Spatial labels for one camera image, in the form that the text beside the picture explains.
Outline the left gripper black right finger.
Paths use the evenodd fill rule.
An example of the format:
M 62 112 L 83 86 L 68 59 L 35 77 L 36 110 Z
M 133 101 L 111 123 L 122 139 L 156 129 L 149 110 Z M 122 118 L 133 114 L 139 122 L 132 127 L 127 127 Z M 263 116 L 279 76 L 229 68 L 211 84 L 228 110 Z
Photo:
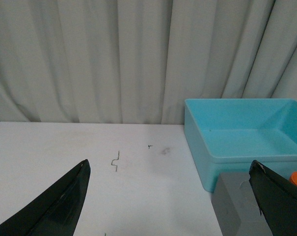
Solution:
M 297 236 L 297 186 L 253 160 L 249 183 L 274 236 Z

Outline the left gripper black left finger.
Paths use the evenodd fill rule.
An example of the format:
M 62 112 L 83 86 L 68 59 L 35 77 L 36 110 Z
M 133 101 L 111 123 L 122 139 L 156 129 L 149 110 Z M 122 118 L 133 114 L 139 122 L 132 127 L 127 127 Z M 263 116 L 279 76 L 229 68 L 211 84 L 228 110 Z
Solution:
M 72 236 L 87 194 L 91 168 L 83 160 L 23 209 L 0 224 L 0 236 Z

